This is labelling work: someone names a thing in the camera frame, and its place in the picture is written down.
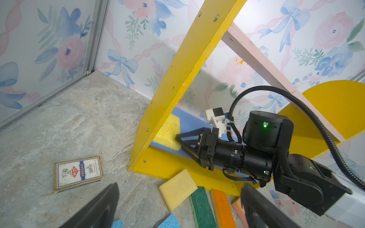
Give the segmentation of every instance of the pale yellow sponge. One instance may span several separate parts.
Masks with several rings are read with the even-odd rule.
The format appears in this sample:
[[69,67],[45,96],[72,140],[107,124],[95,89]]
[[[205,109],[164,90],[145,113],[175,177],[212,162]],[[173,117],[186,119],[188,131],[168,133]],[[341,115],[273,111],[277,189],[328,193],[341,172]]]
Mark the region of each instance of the pale yellow sponge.
[[187,169],[181,171],[166,183],[161,185],[159,191],[170,212],[175,210],[185,199],[198,189]]
[[175,141],[177,134],[180,134],[180,118],[170,114],[153,141],[173,150],[180,150],[181,145]]

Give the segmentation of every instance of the blue sponge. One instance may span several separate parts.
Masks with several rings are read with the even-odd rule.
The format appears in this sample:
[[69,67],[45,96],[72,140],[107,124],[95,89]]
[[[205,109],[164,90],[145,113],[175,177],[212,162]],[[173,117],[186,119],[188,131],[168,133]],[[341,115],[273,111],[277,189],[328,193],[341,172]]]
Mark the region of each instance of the blue sponge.
[[123,220],[113,222],[112,228],[123,228]]
[[180,228],[174,214],[171,214],[158,228]]

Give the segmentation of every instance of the yellow wooden frame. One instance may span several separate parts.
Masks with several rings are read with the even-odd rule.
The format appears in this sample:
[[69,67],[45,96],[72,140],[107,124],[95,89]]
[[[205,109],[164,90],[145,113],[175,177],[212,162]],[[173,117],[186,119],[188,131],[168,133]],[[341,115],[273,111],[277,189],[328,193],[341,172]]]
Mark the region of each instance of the yellow wooden frame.
[[[291,83],[278,70],[275,70],[275,66],[263,57],[261,51],[248,39],[245,39],[242,31],[238,31],[237,26],[232,24],[245,2],[246,0],[208,0],[204,2],[138,125],[128,171],[160,179],[170,179],[182,170],[188,169],[198,186],[204,186],[207,190],[211,188],[222,190],[231,196],[240,195],[244,183],[226,178],[222,170],[215,169],[213,172],[204,170],[192,159],[161,151],[150,145],[223,35],[226,37],[223,41],[238,55],[250,58],[245,60],[252,63],[254,70],[265,72],[265,79],[271,77],[272,81],[276,82],[277,85],[274,83],[276,86],[283,87],[302,98],[303,102],[315,109],[316,114],[329,131],[336,136],[338,142],[345,141],[341,133],[327,121],[326,118],[330,120],[331,115],[326,113],[322,116],[316,109],[317,106],[310,103],[309,100],[312,98],[307,98],[304,93],[298,94],[299,91],[293,90],[290,87]],[[280,114],[293,118],[294,123],[297,124],[295,131],[299,133],[294,135],[292,140],[292,145],[295,144],[296,148],[300,149],[297,153],[312,158],[323,152],[326,146],[324,141],[311,135],[318,134],[318,131],[294,105],[290,104]],[[302,124],[303,118],[295,118],[299,116],[307,118],[306,124]],[[301,138],[302,131],[310,135],[312,147],[297,146],[301,141],[304,143],[304,139],[306,139]]]

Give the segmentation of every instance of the green sponge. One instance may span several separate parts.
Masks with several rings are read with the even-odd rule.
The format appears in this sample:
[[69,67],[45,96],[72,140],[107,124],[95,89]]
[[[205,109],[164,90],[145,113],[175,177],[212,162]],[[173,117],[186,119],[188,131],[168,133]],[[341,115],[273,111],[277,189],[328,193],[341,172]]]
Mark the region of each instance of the green sponge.
[[191,202],[196,228],[217,228],[204,187],[198,187],[191,194]]

